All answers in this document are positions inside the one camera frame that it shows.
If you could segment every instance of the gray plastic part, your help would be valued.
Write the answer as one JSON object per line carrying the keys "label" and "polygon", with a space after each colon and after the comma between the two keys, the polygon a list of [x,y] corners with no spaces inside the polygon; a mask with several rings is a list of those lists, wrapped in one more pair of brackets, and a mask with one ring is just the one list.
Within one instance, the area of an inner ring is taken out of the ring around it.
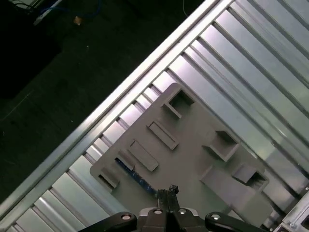
{"label": "gray plastic part", "polygon": [[[260,226],[272,212],[260,193],[268,180],[263,179],[259,189],[248,186],[251,182],[254,186],[256,173],[264,173],[263,164],[179,84],[168,87],[90,169],[103,185],[99,178],[102,168],[113,170],[120,182],[112,195],[132,213],[156,207],[156,199],[115,158],[156,190],[177,185],[180,206],[197,210],[201,217],[232,209],[245,221]],[[250,168],[242,169],[244,164]]]}
{"label": "gray plastic part", "polygon": [[239,142],[226,131],[216,131],[214,138],[206,146],[223,161],[227,162],[239,147]]}
{"label": "gray plastic part", "polygon": [[231,216],[233,218],[236,218],[238,220],[243,221],[243,219],[234,210],[231,210],[227,215],[229,215],[229,216]]}
{"label": "gray plastic part", "polygon": [[118,176],[111,170],[111,167],[103,167],[98,176],[111,189],[114,189],[119,184]]}
{"label": "gray plastic part", "polygon": [[149,152],[135,139],[130,144],[128,151],[150,172],[156,169],[159,165],[158,162],[149,154]]}

